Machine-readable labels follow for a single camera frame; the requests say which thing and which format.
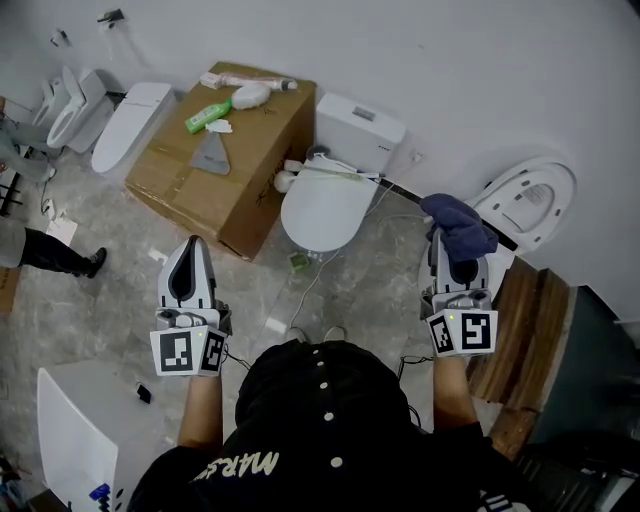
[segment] small green object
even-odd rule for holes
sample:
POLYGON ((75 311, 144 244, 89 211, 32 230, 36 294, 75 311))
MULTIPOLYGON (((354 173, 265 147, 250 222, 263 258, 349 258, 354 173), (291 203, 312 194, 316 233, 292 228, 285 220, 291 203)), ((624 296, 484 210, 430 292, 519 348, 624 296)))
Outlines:
POLYGON ((307 255, 301 252, 294 252, 293 254, 289 255, 289 263, 291 263, 291 268, 293 268, 294 272, 304 270, 310 265, 307 255))
POLYGON ((202 130, 206 124, 212 123, 216 119, 226 116, 231 110, 231 98, 224 103, 215 103, 203 108, 195 116, 187 119, 184 124, 187 125, 189 133, 197 133, 202 130))

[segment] black boot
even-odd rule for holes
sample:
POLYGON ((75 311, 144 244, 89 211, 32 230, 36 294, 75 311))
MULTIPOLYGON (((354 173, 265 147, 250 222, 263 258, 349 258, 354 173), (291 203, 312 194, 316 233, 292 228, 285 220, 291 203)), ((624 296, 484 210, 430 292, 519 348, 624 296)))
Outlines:
POLYGON ((104 265, 104 261, 107 259, 107 250, 104 247, 98 249, 98 251, 89 258, 91 260, 91 270, 85 274, 89 279, 93 279, 98 270, 104 265))

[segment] person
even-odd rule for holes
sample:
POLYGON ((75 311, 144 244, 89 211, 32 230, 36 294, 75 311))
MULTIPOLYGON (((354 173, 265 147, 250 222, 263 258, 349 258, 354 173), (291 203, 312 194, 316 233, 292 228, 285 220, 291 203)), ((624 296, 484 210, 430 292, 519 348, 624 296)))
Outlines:
POLYGON ((249 370, 224 443, 222 381, 192 377, 177 447, 128 510, 529 510, 523 477, 483 438, 464 359, 434 362, 427 434, 396 375, 345 340, 289 330, 249 370))
POLYGON ((0 217, 0 267, 30 265, 93 279, 106 259, 104 247, 84 258, 57 238, 0 217))
POLYGON ((46 160, 22 158, 16 145, 31 146, 50 156, 57 156, 60 150, 47 145, 49 130, 29 123, 14 123, 5 115, 6 99, 0 96, 0 173, 9 167, 21 176, 36 183, 43 183, 56 173, 55 168, 46 160))

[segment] black pants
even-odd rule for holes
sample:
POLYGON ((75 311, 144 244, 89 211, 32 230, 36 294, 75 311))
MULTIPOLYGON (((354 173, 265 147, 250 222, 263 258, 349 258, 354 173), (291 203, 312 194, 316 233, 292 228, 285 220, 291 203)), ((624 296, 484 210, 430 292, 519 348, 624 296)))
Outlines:
POLYGON ((20 265, 65 274, 86 274, 91 270, 89 258, 83 258, 57 238, 29 228, 26 231, 27 240, 20 265))

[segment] toilet tank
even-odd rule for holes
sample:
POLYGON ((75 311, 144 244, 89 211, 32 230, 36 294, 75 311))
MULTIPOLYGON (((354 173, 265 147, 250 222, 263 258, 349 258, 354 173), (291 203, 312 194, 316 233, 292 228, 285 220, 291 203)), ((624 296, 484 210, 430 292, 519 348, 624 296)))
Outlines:
POLYGON ((364 172, 385 172, 406 131, 400 121, 336 94, 325 94, 316 107, 317 144, 364 172))

